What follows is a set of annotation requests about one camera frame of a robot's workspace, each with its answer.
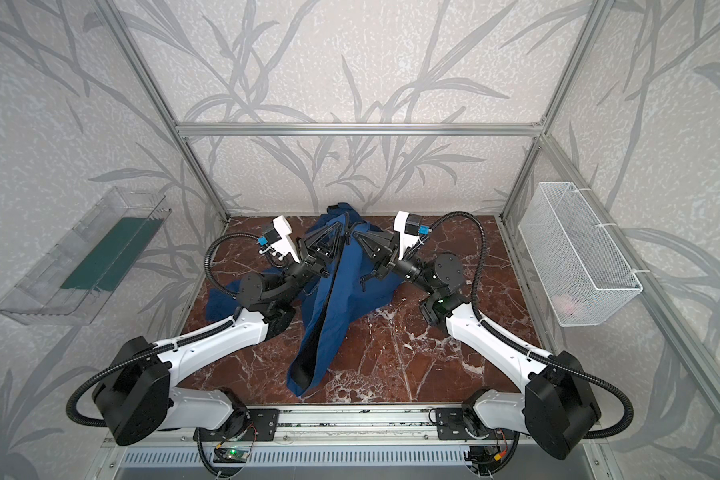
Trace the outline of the clear plastic wall bin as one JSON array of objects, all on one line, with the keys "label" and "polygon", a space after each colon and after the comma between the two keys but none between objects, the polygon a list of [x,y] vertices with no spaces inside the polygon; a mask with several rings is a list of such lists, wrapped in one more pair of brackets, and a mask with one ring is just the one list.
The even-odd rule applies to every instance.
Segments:
[{"label": "clear plastic wall bin", "polygon": [[166,196],[113,187],[0,299],[23,325],[92,323],[171,214]]}]

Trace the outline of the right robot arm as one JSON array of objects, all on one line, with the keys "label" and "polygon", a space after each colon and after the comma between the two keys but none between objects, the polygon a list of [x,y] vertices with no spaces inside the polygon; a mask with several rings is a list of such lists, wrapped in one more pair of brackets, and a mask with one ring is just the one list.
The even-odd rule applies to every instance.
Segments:
[{"label": "right robot arm", "polygon": [[371,260],[373,276],[395,274],[427,292],[419,304],[425,320],[470,346],[516,386],[514,393],[480,390],[463,403],[474,434],[483,436],[489,429],[527,434],[550,456],[565,459],[601,417],[590,384],[570,372],[580,362],[563,352],[545,365],[531,359],[532,344],[524,343],[523,352],[514,349],[520,338],[476,314],[461,294],[465,268],[455,254],[422,262],[401,258],[393,233],[356,232],[353,237]]}]

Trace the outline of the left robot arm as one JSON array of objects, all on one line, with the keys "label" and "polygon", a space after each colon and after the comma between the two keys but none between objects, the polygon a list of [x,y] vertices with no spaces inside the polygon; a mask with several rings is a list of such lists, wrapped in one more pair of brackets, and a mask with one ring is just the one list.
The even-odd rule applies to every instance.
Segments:
[{"label": "left robot arm", "polygon": [[275,338],[291,324],[308,286],[327,277],[343,241],[342,226],[317,229],[292,243],[278,232],[268,251],[294,257],[278,274],[250,273],[240,281],[233,313],[213,325],[150,343],[136,337],[123,345],[89,391],[115,442],[128,446],[155,431],[244,428],[245,405],[231,392],[181,387],[194,372],[238,350]]}]

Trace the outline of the blue zip-up jacket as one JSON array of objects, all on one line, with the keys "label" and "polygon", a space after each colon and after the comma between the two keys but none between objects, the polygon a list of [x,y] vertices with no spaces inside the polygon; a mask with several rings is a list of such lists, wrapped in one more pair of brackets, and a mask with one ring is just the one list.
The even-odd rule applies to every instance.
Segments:
[{"label": "blue zip-up jacket", "polygon": [[205,310],[208,322],[222,320],[245,308],[262,313],[270,322],[270,332],[277,336],[290,325],[295,315],[292,303],[301,303],[304,337],[287,375],[287,386],[296,396],[305,394],[321,382],[350,324],[391,302],[401,283],[399,277],[392,275],[362,287],[362,276],[371,272],[372,265],[353,232],[380,229],[361,217],[350,204],[341,202],[329,206],[307,233],[334,222],[344,224],[340,256],[328,267],[328,278],[316,278],[300,291],[287,289],[284,285],[283,269],[294,261],[279,264],[270,254],[266,255],[271,265],[269,269],[251,272],[227,285],[216,281],[211,273],[213,250],[227,240],[240,237],[240,232],[218,238],[206,252],[204,269],[209,282],[214,285]]}]

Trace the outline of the pink object in basket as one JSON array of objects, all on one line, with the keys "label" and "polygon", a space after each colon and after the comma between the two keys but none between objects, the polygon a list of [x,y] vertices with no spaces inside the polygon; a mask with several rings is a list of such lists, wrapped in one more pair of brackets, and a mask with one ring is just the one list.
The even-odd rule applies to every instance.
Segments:
[{"label": "pink object in basket", "polygon": [[554,296],[552,303],[557,315],[565,321],[574,321],[582,316],[584,305],[568,294]]}]

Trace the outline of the right base wiring connector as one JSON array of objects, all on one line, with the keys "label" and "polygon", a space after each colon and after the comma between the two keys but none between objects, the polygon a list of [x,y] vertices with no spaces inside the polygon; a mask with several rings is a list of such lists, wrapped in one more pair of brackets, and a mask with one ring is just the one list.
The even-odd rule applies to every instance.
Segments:
[{"label": "right base wiring connector", "polygon": [[509,462],[511,452],[508,449],[471,446],[465,453],[467,468],[478,477],[493,477]]}]

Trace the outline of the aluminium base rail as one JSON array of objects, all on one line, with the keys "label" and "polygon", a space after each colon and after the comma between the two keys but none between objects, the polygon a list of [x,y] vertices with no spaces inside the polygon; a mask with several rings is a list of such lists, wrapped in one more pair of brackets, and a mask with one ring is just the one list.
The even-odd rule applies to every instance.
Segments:
[{"label": "aluminium base rail", "polygon": [[163,427],[146,439],[163,442],[200,438],[273,445],[504,443],[512,429],[470,420],[459,404],[283,404],[250,406],[214,429]]}]

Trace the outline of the aluminium cage frame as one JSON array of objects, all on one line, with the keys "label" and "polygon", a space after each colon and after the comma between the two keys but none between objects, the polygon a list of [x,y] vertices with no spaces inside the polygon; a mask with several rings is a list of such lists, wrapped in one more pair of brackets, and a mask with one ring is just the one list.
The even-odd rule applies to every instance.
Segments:
[{"label": "aluminium cage frame", "polygon": [[165,128],[169,143],[180,154],[183,163],[190,169],[193,177],[200,183],[206,196],[211,200],[217,215],[228,219],[230,214],[199,161],[190,150],[188,136],[340,136],[340,137],[385,137],[385,136],[423,136],[423,137],[530,137],[532,146],[526,156],[523,167],[515,181],[510,199],[515,201],[519,189],[527,180],[540,153],[545,153],[555,166],[558,174],[573,183],[581,192],[584,201],[600,220],[607,222],[608,231],[616,247],[624,254],[627,263],[643,270],[646,278],[641,300],[650,313],[658,330],[669,347],[674,351],[688,374],[696,384],[698,391],[709,404],[712,412],[720,421],[720,367],[712,355],[695,337],[689,324],[681,317],[679,310],[672,304],[669,295],[660,285],[653,272],[648,270],[646,262],[629,243],[624,231],[618,229],[612,215],[590,188],[589,182],[572,164],[558,140],[552,135],[551,128],[559,115],[566,97],[580,73],[587,56],[591,53],[596,39],[605,26],[606,18],[613,8],[610,1],[595,1],[588,8],[585,22],[577,38],[573,52],[563,69],[561,80],[553,94],[550,107],[541,120],[536,123],[179,123],[170,112],[168,103],[148,68],[135,40],[130,34],[124,17],[113,1],[97,1],[94,4],[101,26],[112,36],[131,71],[145,91],[150,104],[157,110]]}]

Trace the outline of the green circuit board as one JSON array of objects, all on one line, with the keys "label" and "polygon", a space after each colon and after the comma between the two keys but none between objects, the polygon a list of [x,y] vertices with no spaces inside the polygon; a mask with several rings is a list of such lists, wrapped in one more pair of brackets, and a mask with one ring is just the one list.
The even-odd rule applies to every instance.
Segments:
[{"label": "green circuit board", "polygon": [[214,461],[223,464],[246,463],[250,456],[249,449],[240,449],[233,446],[217,445],[213,451]]}]

